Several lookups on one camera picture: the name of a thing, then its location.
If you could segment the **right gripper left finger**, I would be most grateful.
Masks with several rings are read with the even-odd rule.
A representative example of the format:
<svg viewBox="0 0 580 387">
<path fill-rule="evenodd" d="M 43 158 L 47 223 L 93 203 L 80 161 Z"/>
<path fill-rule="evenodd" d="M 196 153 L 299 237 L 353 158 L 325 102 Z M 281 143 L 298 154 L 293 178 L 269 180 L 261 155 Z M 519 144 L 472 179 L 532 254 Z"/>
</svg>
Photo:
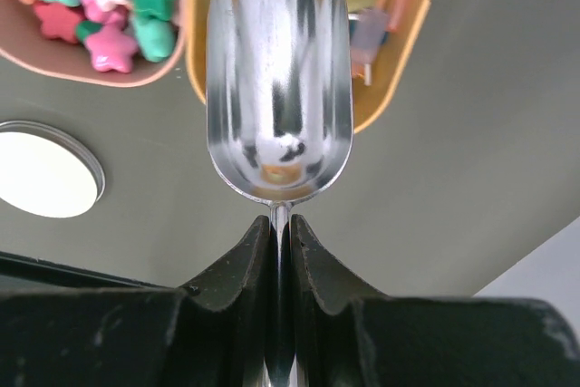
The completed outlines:
<svg viewBox="0 0 580 387">
<path fill-rule="evenodd" d="M 162 287 L 12 254 L 1 289 L 4 386 L 258 386 L 264 378 L 270 223 Z"/>
</svg>

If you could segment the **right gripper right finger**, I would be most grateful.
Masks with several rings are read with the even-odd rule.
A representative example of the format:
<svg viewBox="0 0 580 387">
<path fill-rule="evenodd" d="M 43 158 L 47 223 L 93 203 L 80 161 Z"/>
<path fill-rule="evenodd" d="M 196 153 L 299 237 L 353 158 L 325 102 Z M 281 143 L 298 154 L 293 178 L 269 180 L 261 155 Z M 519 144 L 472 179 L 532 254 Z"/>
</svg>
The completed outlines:
<svg viewBox="0 0 580 387">
<path fill-rule="evenodd" d="M 579 343 L 528 298 L 393 297 L 290 224 L 302 386 L 576 386 Z"/>
</svg>

